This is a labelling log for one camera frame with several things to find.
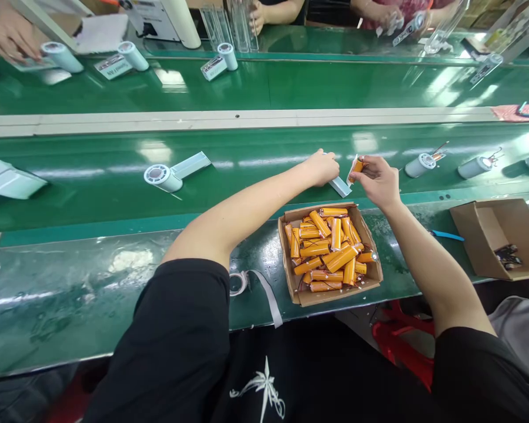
red plastic stool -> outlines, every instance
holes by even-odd
[[[416,351],[400,335],[418,329],[435,336],[432,322],[404,314],[399,300],[390,301],[390,308],[384,312],[392,319],[389,322],[376,322],[372,326],[372,336],[380,347],[380,352],[394,365],[396,358],[405,365],[431,392],[433,382],[433,359]]]

forearm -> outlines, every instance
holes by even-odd
[[[436,335],[452,326],[473,327],[494,334],[472,282],[445,248],[409,209],[385,210],[417,286],[433,312]]]
[[[298,17],[302,6],[303,0],[286,0],[276,5],[263,5],[265,24],[291,24]]]
[[[303,164],[236,193],[203,213],[171,245],[164,261],[201,258],[229,269],[229,255],[279,208],[312,186]]]

orange battery cell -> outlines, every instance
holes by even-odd
[[[298,259],[300,257],[300,230],[292,228],[292,239],[290,240],[290,257]]]
[[[369,253],[361,253],[357,260],[361,263],[372,263],[373,261],[378,260],[378,254],[373,251]]]
[[[319,214],[321,214],[322,216],[343,217],[346,216],[348,213],[349,212],[347,211],[347,209],[319,209]]]
[[[302,282],[307,283],[309,285],[312,282],[312,272],[305,272],[304,277],[302,278]]]
[[[345,264],[350,262],[353,257],[358,255],[358,251],[353,247],[345,248],[339,251],[339,253],[333,257],[329,263],[326,263],[326,267],[329,272],[335,273],[337,270],[342,268]]]
[[[347,285],[356,285],[354,282],[354,267],[357,263],[357,258],[353,257],[347,264],[345,264],[345,269],[343,270],[343,283]]]
[[[310,261],[302,263],[299,266],[296,266],[294,268],[294,273],[296,275],[301,275],[301,274],[304,274],[307,271],[310,271],[311,269],[318,268],[321,265],[322,265],[322,261],[320,260],[319,257],[316,257],[316,258],[311,259]]]
[[[312,280],[328,280],[332,282],[343,282],[343,270],[339,270],[335,273],[329,273],[325,270],[312,270]]]
[[[322,234],[322,238],[327,238],[329,235],[331,235],[331,230],[328,228],[327,223],[317,214],[317,211],[313,211],[310,213],[310,217],[312,218],[313,223],[317,226],[319,229],[319,232]]]
[[[300,250],[300,257],[313,257],[329,254],[329,244],[314,244]]]
[[[357,232],[357,229],[354,227],[353,222],[350,222],[351,225],[351,235],[353,236],[351,239],[354,241],[354,245],[358,245],[360,240],[359,233]]]
[[[320,239],[320,240],[317,240],[317,241],[312,241],[312,240],[303,240],[302,243],[304,244],[304,248],[308,248],[308,247],[311,247],[312,245],[329,245],[331,243],[331,240],[330,239]]]
[[[333,251],[341,250],[341,241],[343,237],[343,230],[341,229],[341,219],[333,218],[331,225],[331,249]]]
[[[286,237],[288,238],[288,244],[292,242],[292,225],[289,223],[284,226],[284,230],[286,231]]]
[[[299,232],[301,239],[310,239],[310,238],[319,238],[322,237],[321,232],[319,232],[319,229],[300,229]]]
[[[366,274],[366,264],[361,263],[357,260],[357,264],[354,265],[354,269],[359,274]]]
[[[333,291],[341,288],[343,288],[341,282],[314,281],[310,283],[310,289],[312,290],[312,292]]]

white machine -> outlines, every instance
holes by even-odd
[[[120,0],[141,37],[181,41],[184,47],[202,45],[186,0]]]

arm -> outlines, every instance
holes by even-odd
[[[276,5],[266,6],[259,0],[253,2],[252,18],[255,20],[253,32],[258,35],[263,25],[288,25],[296,20],[302,10],[304,0],[286,0]]]
[[[381,5],[372,0],[351,0],[350,7],[359,17],[375,21],[385,29],[390,27],[394,14],[397,19],[403,17],[397,5]]]
[[[175,259],[208,259],[229,269],[229,255],[247,236],[302,191],[337,177],[334,154],[318,150],[305,162],[222,201],[196,218],[166,252]]]
[[[495,335],[464,270],[401,202],[398,170],[382,157],[362,156],[361,161],[366,164],[363,172],[353,176],[386,215],[411,275],[431,306],[436,337],[450,327]]]

